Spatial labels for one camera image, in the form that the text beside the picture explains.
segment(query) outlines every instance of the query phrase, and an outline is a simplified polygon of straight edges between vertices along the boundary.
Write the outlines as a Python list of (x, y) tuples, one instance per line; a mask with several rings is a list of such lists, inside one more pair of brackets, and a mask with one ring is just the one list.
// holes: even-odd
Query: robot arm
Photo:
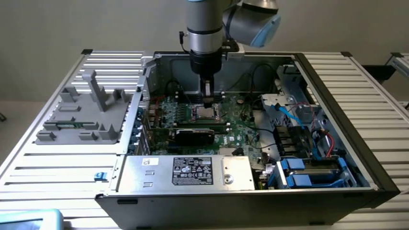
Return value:
[(205, 107), (214, 97), (214, 77), (221, 69), (226, 38), (262, 47), (270, 41), (278, 24), (276, 0), (186, 0), (186, 26), (190, 44), (190, 68), (200, 75)]

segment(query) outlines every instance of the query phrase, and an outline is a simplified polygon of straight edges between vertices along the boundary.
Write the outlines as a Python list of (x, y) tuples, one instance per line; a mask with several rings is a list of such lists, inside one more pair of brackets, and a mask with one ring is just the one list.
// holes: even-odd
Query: blue latch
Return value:
[(317, 149), (315, 147), (313, 148), (313, 158), (314, 158), (317, 161), (322, 160), (322, 159), (321, 159), (321, 156), (319, 156), (319, 154), (318, 154), (318, 149)]
[(281, 166), (282, 166), (282, 170), (286, 170), (286, 169), (287, 169), (287, 163), (286, 163), (286, 161), (281, 161)]
[(305, 165), (302, 159), (285, 159), (290, 170), (303, 170)]
[(338, 158), (338, 163), (339, 163), (339, 166), (341, 166), (341, 168), (345, 170), (346, 169), (346, 162), (345, 162), (345, 160), (343, 160), (343, 158)]
[(106, 172), (97, 172), (94, 174), (94, 181), (105, 181), (106, 180)]
[(306, 174), (289, 175), (286, 177), (286, 184), (291, 188), (311, 187), (311, 180)]

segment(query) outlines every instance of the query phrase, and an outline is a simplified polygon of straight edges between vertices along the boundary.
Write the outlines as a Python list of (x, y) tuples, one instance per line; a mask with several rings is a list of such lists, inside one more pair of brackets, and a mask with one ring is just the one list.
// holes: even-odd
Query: motherboard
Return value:
[(149, 107), (152, 155), (241, 155), (258, 168), (261, 149), (245, 95), (226, 94), (210, 108), (161, 97)]

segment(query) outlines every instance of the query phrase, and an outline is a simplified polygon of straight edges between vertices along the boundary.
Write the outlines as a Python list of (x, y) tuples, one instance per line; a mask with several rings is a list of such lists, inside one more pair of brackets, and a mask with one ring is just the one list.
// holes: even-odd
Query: slotted metal platform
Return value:
[[(333, 226), (273, 229), (407, 229), (407, 111), (351, 57), (343, 57), (341, 53), (305, 53), (305, 56), (402, 193), (378, 208), (357, 210)], [(0, 214), (57, 208), (68, 229), (118, 229), (93, 200), (94, 194), (108, 189), (114, 181), (94, 182), (93, 175), (96, 172), (116, 173), (116, 162), (122, 160), (117, 156), (124, 151), (121, 143), (56, 149), (36, 146), (32, 142), (40, 130), (38, 124), (58, 103), (61, 87), (72, 84), (80, 92), (89, 92), (80, 77), (82, 70), (96, 69), (98, 84), (108, 92), (125, 88), (128, 93), (133, 93), (142, 74), (144, 58), (150, 57), (142, 52), (94, 51), (78, 59), (0, 167)]]

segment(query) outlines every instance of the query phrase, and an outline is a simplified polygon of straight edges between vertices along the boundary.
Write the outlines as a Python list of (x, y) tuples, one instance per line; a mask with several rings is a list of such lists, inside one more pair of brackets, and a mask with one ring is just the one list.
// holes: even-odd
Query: warning label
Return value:
[(212, 185), (212, 158), (174, 157), (172, 183), (173, 185)]

